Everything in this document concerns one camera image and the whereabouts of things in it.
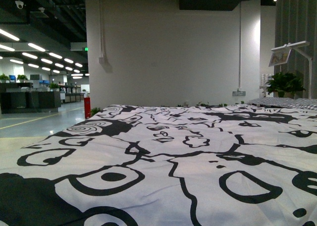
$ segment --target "red fire extinguisher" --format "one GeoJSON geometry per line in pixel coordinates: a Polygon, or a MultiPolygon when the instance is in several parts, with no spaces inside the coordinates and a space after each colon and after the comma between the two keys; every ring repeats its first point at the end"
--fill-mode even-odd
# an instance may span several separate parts
{"type": "Polygon", "coordinates": [[[90,97],[84,98],[85,118],[90,118],[90,97]]]}

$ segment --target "plant on desk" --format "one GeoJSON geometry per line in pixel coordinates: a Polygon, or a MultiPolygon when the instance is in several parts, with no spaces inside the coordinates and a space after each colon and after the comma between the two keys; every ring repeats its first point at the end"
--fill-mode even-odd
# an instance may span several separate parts
{"type": "Polygon", "coordinates": [[[10,80],[10,78],[5,75],[4,73],[0,75],[0,82],[5,83],[6,81],[10,80]]]}
{"type": "Polygon", "coordinates": [[[28,80],[28,78],[26,77],[26,75],[18,75],[18,77],[17,77],[16,79],[17,79],[17,80],[20,80],[20,81],[28,80]]]}
{"type": "Polygon", "coordinates": [[[56,91],[59,91],[59,85],[56,84],[56,83],[50,83],[49,84],[49,88],[53,89],[53,90],[56,90],[56,91]]]}
{"type": "Polygon", "coordinates": [[[278,72],[272,76],[266,85],[268,94],[277,92],[278,97],[284,97],[285,93],[290,93],[293,97],[297,91],[305,91],[302,80],[293,73],[278,72]]]}

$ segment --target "computer monitor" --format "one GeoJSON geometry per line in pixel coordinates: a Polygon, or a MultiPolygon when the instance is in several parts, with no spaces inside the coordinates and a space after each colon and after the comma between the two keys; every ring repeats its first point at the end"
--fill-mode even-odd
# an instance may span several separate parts
{"type": "Polygon", "coordinates": [[[30,80],[42,80],[42,75],[40,74],[31,74],[30,80]]]}
{"type": "Polygon", "coordinates": [[[40,84],[43,84],[43,85],[49,85],[50,84],[50,81],[48,81],[48,80],[42,80],[42,81],[40,81],[40,84]]]}
{"type": "Polygon", "coordinates": [[[16,76],[15,75],[9,75],[10,82],[16,82],[16,76]]]}

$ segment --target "curtain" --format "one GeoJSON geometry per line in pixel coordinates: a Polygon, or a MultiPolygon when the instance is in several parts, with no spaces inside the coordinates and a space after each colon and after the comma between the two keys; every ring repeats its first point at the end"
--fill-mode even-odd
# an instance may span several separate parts
{"type": "MultiPolygon", "coordinates": [[[[317,0],[277,0],[275,46],[288,43],[309,41],[301,47],[313,57],[312,98],[317,98],[317,0]]],[[[309,62],[300,53],[292,50],[287,64],[275,66],[274,72],[293,72],[302,77],[306,91],[298,97],[307,98],[309,92],[309,62]]]]}

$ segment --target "black cabinet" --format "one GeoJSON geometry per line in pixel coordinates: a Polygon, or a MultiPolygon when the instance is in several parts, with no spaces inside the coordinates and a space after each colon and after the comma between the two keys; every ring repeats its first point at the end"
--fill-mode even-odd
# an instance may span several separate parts
{"type": "Polygon", "coordinates": [[[57,112],[61,106],[57,91],[0,93],[0,104],[2,113],[57,112]]]}

